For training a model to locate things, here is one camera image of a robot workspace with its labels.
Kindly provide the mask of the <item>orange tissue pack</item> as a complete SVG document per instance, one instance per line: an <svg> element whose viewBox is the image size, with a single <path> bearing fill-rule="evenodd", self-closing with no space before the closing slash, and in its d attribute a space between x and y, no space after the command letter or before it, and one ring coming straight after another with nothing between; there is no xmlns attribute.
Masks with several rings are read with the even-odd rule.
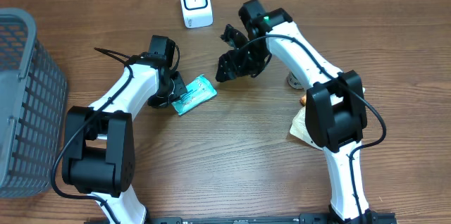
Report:
<svg viewBox="0 0 451 224"><path fill-rule="evenodd" d="M306 104L307 104L307 96L306 96L306 94L303 95L303 96L300 98L299 102L301 103L301 105L306 106Z"/></svg>

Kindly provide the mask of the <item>mint green wipes pack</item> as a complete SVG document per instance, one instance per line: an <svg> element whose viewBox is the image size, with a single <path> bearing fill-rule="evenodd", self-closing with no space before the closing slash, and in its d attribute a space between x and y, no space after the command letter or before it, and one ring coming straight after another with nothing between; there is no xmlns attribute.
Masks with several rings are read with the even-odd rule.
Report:
<svg viewBox="0 0 451 224"><path fill-rule="evenodd" d="M186 89L187 92L182 94L178 101L172 103L179 116L217 95L217 91L204 75L196 77L186 86Z"/></svg>

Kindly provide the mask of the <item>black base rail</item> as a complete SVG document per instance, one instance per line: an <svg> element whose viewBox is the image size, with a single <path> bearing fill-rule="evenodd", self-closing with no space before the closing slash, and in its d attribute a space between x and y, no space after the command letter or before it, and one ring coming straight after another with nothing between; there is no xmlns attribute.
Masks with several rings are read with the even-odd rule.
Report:
<svg viewBox="0 0 451 224"><path fill-rule="evenodd" d="M338 217L332 217L331 213L301 213L298 216L269 216L269 217L235 217L235 218L144 218L144 223L151 224L332 224L342 223ZM346 220L345 223L368 224L397 224L394 213L376 213L375 211L364 214L364 220Z"/></svg>

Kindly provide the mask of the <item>dark grey mesh basket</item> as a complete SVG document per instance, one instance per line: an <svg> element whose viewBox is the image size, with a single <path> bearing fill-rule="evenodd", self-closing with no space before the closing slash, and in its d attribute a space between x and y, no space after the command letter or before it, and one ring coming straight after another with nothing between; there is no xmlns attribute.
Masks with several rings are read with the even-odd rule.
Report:
<svg viewBox="0 0 451 224"><path fill-rule="evenodd" d="M23 9L1 10L1 198L50 187L63 133L68 81Z"/></svg>

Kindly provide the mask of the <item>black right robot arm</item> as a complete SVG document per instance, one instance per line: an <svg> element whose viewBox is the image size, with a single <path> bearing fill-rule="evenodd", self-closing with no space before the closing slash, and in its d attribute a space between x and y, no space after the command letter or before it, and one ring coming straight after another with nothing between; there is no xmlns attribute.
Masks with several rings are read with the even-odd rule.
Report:
<svg viewBox="0 0 451 224"><path fill-rule="evenodd" d="M247 32L225 27L221 39L232 49L219 57L216 81L256 77L272 56L278 57L306 91L304 124L308 138L326 156L331 220L370 223L359 165L367 126L361 78L353 70L342 72L322 57L284 9L267 12L259 0L250 0L238 15Z"/></svg>

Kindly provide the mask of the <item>green lid clear jar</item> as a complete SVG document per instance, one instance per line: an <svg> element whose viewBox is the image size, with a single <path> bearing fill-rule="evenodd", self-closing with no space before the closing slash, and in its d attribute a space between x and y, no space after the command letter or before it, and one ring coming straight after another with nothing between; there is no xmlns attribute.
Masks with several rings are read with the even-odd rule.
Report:
<svg viewBox="0 0 451 224"><path fill-rule="evenodd" d="M300 81L294 76L292 72L288 73L287 82L293 89L303 89Z"/></svg>

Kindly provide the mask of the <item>white barcode scanner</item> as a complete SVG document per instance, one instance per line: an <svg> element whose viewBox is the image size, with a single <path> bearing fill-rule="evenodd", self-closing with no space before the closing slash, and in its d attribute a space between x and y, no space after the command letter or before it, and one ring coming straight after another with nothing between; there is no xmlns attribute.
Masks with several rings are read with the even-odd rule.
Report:
<svg viewBox="0 0 451 224"><path fill-rule="evenodd" d="M186 28L207 27L213 23L211 0L180 0L180 5Z"/></svg>

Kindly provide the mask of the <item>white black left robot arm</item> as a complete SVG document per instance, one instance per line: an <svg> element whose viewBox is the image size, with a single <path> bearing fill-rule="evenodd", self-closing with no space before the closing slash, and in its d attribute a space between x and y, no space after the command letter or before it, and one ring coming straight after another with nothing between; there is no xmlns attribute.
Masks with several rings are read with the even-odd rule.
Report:
<svg viewBox="0 0 451 224"><path fill-rule="evenodd" d="M100 99L68 110L64 146L53 169L76 188L74 199L97 202L104 223L150 223L132 188L133 121L144 105L165 108L186 93L177 70L180 50L172 39L154 35L148 51L139 55L98 51L122 63L124 72Z"/></svg>

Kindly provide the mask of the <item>clear bag bread package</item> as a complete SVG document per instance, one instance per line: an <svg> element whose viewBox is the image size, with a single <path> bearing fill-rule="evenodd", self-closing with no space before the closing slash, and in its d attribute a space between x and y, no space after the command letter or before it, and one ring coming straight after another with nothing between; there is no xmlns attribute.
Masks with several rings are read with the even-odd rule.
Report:
<svg viewBox="0 0 451 224"><path fill-rule="evenodd" d="M293 118L290 134L317 149L339 152L340 145L362 128L364 107L350 94L339 97L330 87L310 89L306 96L314 100Z"/></svg>

